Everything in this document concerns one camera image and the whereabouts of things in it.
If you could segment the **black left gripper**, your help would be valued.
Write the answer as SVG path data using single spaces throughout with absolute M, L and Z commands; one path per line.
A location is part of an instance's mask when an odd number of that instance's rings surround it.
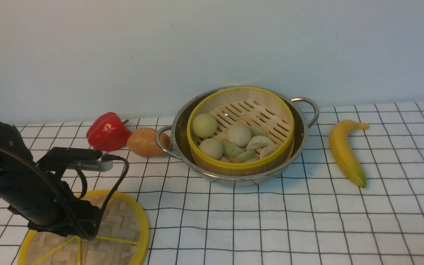
M 37 233 L 93 240 L 97 235 L 99 207 L 80 199 L 58 177 L 13 183 L 7 192 L 8 210 L 24 218 Z

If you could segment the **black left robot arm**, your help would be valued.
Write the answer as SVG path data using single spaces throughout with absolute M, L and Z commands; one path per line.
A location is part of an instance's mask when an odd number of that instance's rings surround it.
M 28 229 L 93 240 L 103 212 L 84 200 L 87 181 L 76 196 L 62 180 L 67 169 L 99 171 L 103 153 L 54 147 L 34 161 L 15 126 L 0 122 L 0 198 L 28 221 Z

